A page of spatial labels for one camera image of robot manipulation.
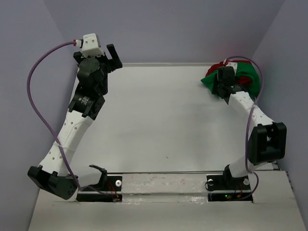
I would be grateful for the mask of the green t shirt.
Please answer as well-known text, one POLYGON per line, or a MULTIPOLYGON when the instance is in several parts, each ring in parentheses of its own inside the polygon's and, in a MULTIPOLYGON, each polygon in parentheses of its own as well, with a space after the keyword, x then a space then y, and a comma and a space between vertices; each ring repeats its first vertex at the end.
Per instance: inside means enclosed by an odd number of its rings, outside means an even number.
POLYGON ((235 76, 237 84, 242 84, 248 90, 251 98, 256 98, 260 92, 259 76, 250 61, 245 60, 228 60, 212 65, 201 82, 210 90, 213 88, 214 78, 217 69, 221 66, 226 66, 228 63, 237 63, 235 76))

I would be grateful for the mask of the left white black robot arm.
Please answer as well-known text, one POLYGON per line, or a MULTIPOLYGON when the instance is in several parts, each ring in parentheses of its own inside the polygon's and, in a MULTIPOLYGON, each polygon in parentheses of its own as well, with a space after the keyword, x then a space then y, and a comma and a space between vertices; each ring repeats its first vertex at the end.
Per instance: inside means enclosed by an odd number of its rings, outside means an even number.
POLYGON ((91 169, 96 169, 99 173, 82 183, 70 167, 82 137, 103 107, 104 96, 108 93, 108 74, 123 67, 114 45, 108 44, 106 47, 111 58, 107 58, 100 47, 74 53, 78 66, 78 85, 58 134, 38 111, 31 91, 27 89, 32 108, 54 138, 45 158, 37 167, 31 166, 27 175, 40 189, 64 200, 70 199, 76 190, 85 188, 102 193, 107 183, 107 170, 104 168, 90 165, 91 169))

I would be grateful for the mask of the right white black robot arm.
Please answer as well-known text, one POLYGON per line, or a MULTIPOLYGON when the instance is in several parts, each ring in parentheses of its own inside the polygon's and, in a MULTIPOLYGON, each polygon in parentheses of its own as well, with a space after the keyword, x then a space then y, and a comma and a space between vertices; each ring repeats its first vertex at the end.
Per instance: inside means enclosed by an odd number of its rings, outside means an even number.
POLYGON ((246 124, 244 156, 227 165, 221 175, 207 177, 212 191, 245 188, 244 180, 256 169, 285 156, 287 127, 274 122, 257 106, 248 91, 237 83, 234 64, 218 68, 212 93, 232 107, 246 124))

